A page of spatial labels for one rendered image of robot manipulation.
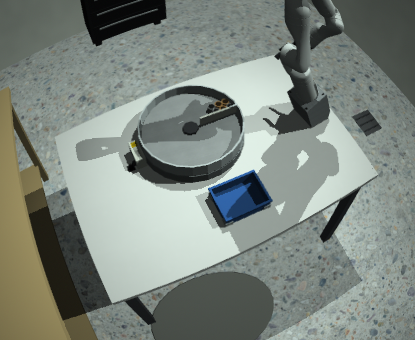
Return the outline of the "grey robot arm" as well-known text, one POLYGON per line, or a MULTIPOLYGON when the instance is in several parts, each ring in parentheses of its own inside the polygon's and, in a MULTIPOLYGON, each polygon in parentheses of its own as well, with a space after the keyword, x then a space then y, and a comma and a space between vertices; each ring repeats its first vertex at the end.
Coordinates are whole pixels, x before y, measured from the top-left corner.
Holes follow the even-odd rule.
POLYGON ((280 51, 280 60, 285 71, 290 75, 299 99, 303 102, 312 102, 319 93, 309 67, 311 63, 310 35, 316 41, 322 42, 328 37, 341 34, 344 25, 339 11, 331 0, 311 0, 326 23, 325 26, 318 22, 312 27, 310 27, 311 10, 307 0, 284 1, 285 23, 296 46, 290 43, 284 45, 280 51))

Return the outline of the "blue open crate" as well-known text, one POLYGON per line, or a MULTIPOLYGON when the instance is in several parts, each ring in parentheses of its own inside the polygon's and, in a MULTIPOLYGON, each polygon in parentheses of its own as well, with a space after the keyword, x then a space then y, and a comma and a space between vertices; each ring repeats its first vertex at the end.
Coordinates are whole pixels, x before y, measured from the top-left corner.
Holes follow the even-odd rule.
POLYGON ((212 186, 208 190, 209 197, 225 226, 270 207, 271 197, 254 170, 212 186))

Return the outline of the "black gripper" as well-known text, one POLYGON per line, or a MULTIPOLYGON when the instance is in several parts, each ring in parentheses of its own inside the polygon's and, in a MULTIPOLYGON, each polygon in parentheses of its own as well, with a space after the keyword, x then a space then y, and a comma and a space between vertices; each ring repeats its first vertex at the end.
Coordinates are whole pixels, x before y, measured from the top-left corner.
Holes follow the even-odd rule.
MULTIPOLYGON (((310 46, 311 46, 311 50, 312 49, 314 49, 317 45, 319 45, 321 42, 318 42, 318 41, 316 41, 311 35, 310 35, 310 46)), ((296 44, 295 44, 295 41, 292 43, 292 44, 294 44, 295 46, 296 46, 296 44)), ((274 56, 277 60, 279 60, 280 59, 280 52, 279 53, 277 53, 275 56, 274 56)))

